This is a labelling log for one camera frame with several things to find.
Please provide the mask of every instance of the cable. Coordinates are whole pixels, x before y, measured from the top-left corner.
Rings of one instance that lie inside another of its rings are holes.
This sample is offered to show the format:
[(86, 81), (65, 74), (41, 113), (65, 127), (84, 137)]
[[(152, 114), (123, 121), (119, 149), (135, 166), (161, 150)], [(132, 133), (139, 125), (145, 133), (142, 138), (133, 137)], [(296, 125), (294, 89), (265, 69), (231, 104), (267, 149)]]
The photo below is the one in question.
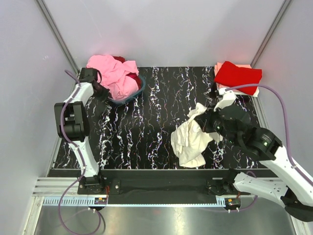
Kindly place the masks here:
[[(70, 229), (65, 225), (65, 223), (64, 223), (64, 221), (63, 221), (63, 219), (62, 219), (62, 216), (61, 216), (61, 202), (62, 202), (64, 196), (66, 195), (66, 193), (68, 192), (68, 190), (69, 190), (71, 187), (73, 187), (77, 182), (79, 182), (79, 181), (84, 177), (85, 172), (86, 172), (86, 163), (85, 163), (83, 154), (82, 154), (82, 152), (81, 152), (80, 149), (79, 149), (79, 146), (78, 146), (77, 144), (75, 144), (73, 141), (71, 141), (71, 140), (68, 138), (68, 136), (66, 135), (65, 130), (64, 130), (64, 112), (65, 112), (65, 109), (66, 109), (66, 107), (68, 106), (68, 104), (75, 98), (75, 96), (77, 95), (77, 93), (79, 92), (79, 90), (81, 89), (81, 84), (80, 84), (79, 80), (77, 79), (77, 77), (76, 77), (73, 73), (71, 73), (71, 72), (68, 71), (68, 70), (65, 70), (65, 73), (67, 73), (71, 78), (73, 78), (73, 79), (77, 82), (78, 87), (77, 87), (77, 89), (75, 90), (73, 96), (68, 99), (68, 101), (65, 103), (65, 105), (64, 105), (63, 108), (62, 108), (61, 117), (60, 117), (60, 118), (61, 118), (61, 132), (62, 132), (62, 135), (63, 135), (64, 139), (65, 139), (68, 143), (73, 144), (75, 148), (77, 148), (77, 152), (78, 152), (78, 154), (79, 154), (79, 156), (80, 156), (80, 158), (81, 158), (81, 160), (82, 160), (82, 164), (83, 164), (83, 173), (81, 174), (81, 176), (80, 176), (78, 179), (76, 179), (76, 180), (75, 180), (70, 186), (68, 186), (68, 188), (65, 189), (65, 191), (63, 192), (63, 194), (62, 194), (62, 196), (61, 196), (61, 198), (60, 198), (59, 204), (58, 204), (58, 215), (59, 215), (60, 222), (61, 222), (62, 226), (65, 228), (65, 230), (67, 230), (69, 233), (74, 234), (74, 235), (82, 235), (82, 234), (78, 234), (78, 233), (75, 233), (75, 232), (73, 232), (72, 230), (70, 230)], [(102, 218), (102, 215), (100, 214), (99, 211), (96, 211), (95, 209), (93, 210), (93, 212), (97, 212), (97, 215), (99, 216), (99, 224), (98, 224), (97, 228), (96, 228), (92, 233), (89, 233), (89, 234), (86, 234), (86, 235), (95, 234), (95, 233), (99, 230), (100, 225), (101, 225), (101, 218)]]
[[(255, 175), (251, 170), (248, 170), (248, 171), (246, 172), (246, 174), (247, 174), (247, 175), (248, 175), (248, 174), (251, 174), (254, 178), (256, 178), (256, 175)], [(256, 203), (257, 199), (258, 199), (258, 195), (255, 195), (254, 198), (253, 198), (252, 203), (251, 203), (249, 206), (240, 209), (240, 211), (246, 211), (246, 210), (248, 210), (249, 208), (251, 208), (251, 207)]]
[(236, 90), (236, 89), (240, 89), (240, 88), (244, 88), (244, 87), (263, 87), (271, 92), (273, 92), (277, 98), (280, 101), (280, 104), (282, 106), (283, 109), (283, 115), (284, 115), (284, 123), (285, 123), (285, 133), (286, 133), (286, 149), (287, 149), (287, 156), (288, 159), (292, 165), (292, 167), (311, 185), (313, 186), (313, 181), (306, 175), (304, 174), (294, 163), (293, 158), (291, 156), (291, 147), (290, 147), (290, 136), (289, 136), (289, 126), (288, 126), (288, 117), (287, 117), (287, 110), (286, 110), (286, 106), (285, 103), (282, 99), (282, 97), (279, 95), (279, 93), (277, 91), (275, 91), (273, 88), (267, 86), (267, 85), (262, 85), (262, 84), (246, 84), (246, 85), (240, 85), (240, 86), (235, 86), (235, 87), (230, 87), (227, 88), (225, 91), (230, 91), (230, 90)]
[(102, 75), (101, 75), (101, 72), (99, 71), (99, 70), (97, 70), (97, 73), (99, 74), (99, 76), (100, 76), (100, 82), (98, 82), (99, 84), (102, 82)]

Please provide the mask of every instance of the folded red cloth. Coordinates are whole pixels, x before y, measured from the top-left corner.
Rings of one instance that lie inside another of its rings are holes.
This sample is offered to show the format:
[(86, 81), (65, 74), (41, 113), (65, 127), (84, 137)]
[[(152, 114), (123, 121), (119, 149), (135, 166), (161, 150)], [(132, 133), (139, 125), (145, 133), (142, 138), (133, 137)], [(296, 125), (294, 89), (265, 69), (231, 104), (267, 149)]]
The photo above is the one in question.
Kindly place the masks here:
[[(113, 56), (113, 58), (115, 60), (118, 60), (118, 61), (122, 62), (122, 63), (124, 63), (126, 61), (125, 58), (121, 57), (121, 56)], [(129, 73), (127, 76), (131, 77), (132, 79), (134, 79), (136, 81), (136, 83), (138, 85), (138, 90), (140, 90), (141, 89), (141, 80), (140, 80), (140, 78), (135, 73)]]
[[(259, 83), (262, 70), (240, 68), (229, 61), (225, 61), (215, 76), (214, 81), (224, 86), (235, 87), (239, 85)], [(241, 92), (253, 95), (257, 87), (240, 88)]]

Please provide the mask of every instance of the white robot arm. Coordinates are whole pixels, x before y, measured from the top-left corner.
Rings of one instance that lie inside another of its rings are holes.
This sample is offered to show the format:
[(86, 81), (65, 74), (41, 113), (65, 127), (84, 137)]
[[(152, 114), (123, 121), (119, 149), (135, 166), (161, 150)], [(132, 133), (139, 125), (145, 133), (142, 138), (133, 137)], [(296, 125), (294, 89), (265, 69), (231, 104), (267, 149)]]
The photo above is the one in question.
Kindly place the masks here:
[(220, 95), (223, 99), (215, 108), (208, 109), (195, 120), (205, 132), (218, 132), (241, 152), (273, 171), (283, 182), (268, 182), (230, 169), (223, 180), (210, 187), (211, 193), (221, 195), (235, 190), (248, 192), (281, 205), (295, 218), (305, 222), (313, 221), (313, 177), (292, 159), (298, 168), (296, 170), (288, 158), (286, 148), (271, 131), (249, 124), (248, 114), (232, 105), (236, 99), (232, 91), (221, 90)]
[[(94, 159), (89, 144), (89, 122), (84, 106), (91, 96), (98, 97), (103, 100), (108, 97), (109, 90), (105, 89), (99, 83), (98, 70), (82, 68), (79, 76), (79, 83), (76, 84), (73, 93), (63, 103), (54, 105), (55, 120), (58, 135), (65, 141), (61, 130), (61, 119), (63, 119), (63, 127), (69, 147), (73, 150), (79, 163), (81, 173), (85, 174), (80, 180), (78, 194), (97, 194), (103, 191), (105, 184), (104, 179), (99, 170), (99, 165)], [(63, 107), (66, 106), (64, 116), (61, 117)]]

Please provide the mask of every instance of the blue basket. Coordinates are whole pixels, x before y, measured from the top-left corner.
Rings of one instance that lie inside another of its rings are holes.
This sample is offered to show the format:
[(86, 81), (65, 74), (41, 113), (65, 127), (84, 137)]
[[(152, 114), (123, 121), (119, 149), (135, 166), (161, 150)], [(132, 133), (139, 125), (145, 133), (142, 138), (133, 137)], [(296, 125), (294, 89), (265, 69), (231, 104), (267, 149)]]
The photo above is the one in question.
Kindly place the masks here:
[(113, 100), (112, 98), (108, 98), (112, 103), (116, 104), (116, 105), (123, 105), (126, 104), (128, 102), (131, 102), (133, 99), (137, 98), (143, 91), (143, 89), (145, 89), (146, 87), (146, 80), (143, 78), (143, 76), (138, 75), (139, 79), (141, 80), (141, 89), (139, 91), (137, 91), (136, 93), (132, 94), (130, 97), (124, 99), (124, 100)]

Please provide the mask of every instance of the pink cloth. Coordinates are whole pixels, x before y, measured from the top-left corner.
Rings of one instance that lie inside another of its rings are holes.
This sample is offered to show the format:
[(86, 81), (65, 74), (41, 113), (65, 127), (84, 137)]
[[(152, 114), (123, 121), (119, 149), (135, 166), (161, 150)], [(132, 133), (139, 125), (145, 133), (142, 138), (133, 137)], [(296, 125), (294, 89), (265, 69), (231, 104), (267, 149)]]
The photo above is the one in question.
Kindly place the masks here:
[(129, 73), (139, 74), (135, 61), (122, 63), (111, 55), (94, 55), (88, 60), (86, 68), (100, 71), (101, 85), (110, 90), (113, 100), (126, 99), (138, 91), (137, 82), (127, 76)]

